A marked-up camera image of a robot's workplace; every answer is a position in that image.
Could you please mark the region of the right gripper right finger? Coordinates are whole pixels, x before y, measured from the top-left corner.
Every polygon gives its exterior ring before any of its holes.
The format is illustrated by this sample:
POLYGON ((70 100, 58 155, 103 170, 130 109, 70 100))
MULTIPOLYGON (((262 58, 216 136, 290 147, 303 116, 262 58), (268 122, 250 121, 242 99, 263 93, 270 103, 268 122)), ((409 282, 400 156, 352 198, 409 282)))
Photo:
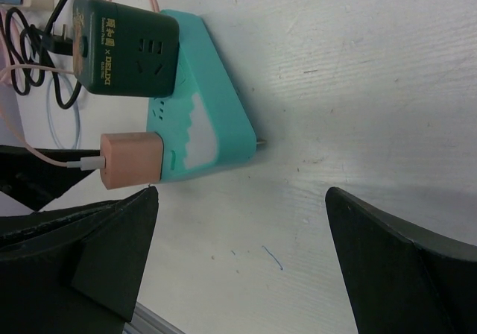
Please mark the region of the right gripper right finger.
POLYGON ((338 187, 325 197, 360 333, 475 333, 476 247, 338 187))

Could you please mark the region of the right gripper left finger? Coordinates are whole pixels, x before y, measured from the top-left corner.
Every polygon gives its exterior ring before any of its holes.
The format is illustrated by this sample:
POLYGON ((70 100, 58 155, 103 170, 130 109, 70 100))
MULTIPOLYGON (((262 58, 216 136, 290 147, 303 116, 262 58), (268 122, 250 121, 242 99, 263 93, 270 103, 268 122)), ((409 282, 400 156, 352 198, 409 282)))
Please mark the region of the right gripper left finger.
POLYGON ((159 201, 128 198, 1 218, 3 333, 120 333, 133 317, 159 201))

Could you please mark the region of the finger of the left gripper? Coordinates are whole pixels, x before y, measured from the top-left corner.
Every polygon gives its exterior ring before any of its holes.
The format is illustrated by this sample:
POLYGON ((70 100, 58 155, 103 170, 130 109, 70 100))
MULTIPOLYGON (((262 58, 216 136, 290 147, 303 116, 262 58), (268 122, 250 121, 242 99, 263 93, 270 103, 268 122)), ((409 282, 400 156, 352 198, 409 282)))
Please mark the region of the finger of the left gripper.
POLYGON ((1 192, 39 211, 92 173, 53 166, 23 147, 1 146, 1 192))

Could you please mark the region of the salmon pink usb charger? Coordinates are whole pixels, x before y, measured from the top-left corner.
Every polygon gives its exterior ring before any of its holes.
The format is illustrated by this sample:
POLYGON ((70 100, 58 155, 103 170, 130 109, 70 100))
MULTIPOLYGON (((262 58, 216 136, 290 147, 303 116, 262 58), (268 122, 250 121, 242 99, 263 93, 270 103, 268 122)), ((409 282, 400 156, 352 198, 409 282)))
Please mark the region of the salmon pink usb charger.
POLYGON ((101 180, 107 189, 157 183, 163 152, 163 140, 154 132, 103 134, 100 155, 105 167, 100 170, 101 180))

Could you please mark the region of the dark green cube socket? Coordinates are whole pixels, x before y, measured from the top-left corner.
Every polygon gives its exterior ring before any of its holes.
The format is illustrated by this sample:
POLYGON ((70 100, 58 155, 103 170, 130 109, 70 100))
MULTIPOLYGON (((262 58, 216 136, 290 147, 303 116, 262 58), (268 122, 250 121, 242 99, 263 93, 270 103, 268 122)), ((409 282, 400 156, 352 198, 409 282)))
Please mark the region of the dark green cube socket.
POLYGON ((168 97, 180 27, 163 13, 105 0, 74 0, 73 71, 96 95, 168 97))

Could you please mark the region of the teal triangular power socket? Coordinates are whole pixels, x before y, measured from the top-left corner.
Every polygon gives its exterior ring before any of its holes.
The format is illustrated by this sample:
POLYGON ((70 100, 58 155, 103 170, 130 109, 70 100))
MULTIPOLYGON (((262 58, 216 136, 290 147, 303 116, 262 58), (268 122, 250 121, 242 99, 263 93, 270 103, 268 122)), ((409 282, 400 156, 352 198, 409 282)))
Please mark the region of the teal triangular power socket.
POLYGON ((164 10, 179 24, 174 91, 148 102, 146 130, 163 141, 162 182, 242 166, 257 138, 206 26, 199 16, 164 10))

